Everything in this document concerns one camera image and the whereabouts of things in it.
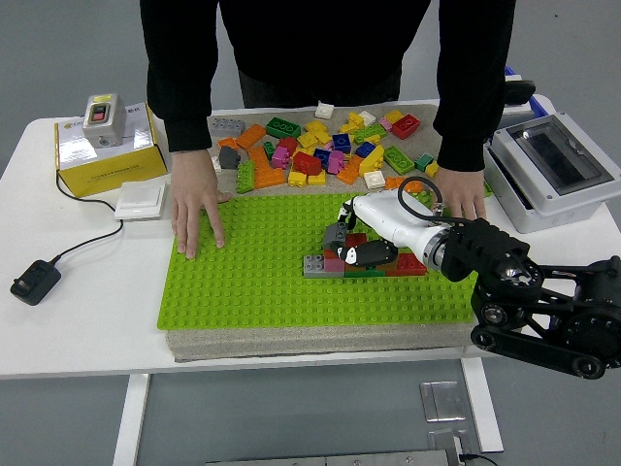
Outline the person's right hand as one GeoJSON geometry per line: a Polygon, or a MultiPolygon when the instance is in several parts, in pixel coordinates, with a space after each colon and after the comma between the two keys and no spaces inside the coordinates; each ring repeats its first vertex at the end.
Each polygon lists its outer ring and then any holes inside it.
{"type": "Polygon", "coordinates": [[[172,154],[172,230],[178,252],[193,259],[199,247],[200,215],[207,213],[216,246],[225,244],[218,206],[231,194],[218,189],[218,180],[208,150],[176,151],[172,154]]]}

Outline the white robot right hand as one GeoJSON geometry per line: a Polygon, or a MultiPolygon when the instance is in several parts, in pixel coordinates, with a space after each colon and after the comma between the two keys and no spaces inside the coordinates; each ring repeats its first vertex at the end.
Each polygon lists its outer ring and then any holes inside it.
{"type": "Polygon", "coordinates": [[[395,261],[399,250],[407,248],[422,264],[439,270],[447,228],[429,221],[431,215],[416,198],[397,189],[356,196],[343,203],[339,222],[353,225],[359,219],[379,238],[356,247],[336,243],[331,250],[348,265],[370,268],[395,261]]]}

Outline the person's left hand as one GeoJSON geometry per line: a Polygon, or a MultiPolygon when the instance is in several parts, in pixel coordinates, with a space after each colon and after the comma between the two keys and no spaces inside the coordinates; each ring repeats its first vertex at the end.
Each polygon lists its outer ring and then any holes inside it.
{"type": "Polygon", "coordinates": [[[482,171],[459,172],[440,167],[434,183],[441,192],[442,202],[453,216],[486,218],[482,171]]]}

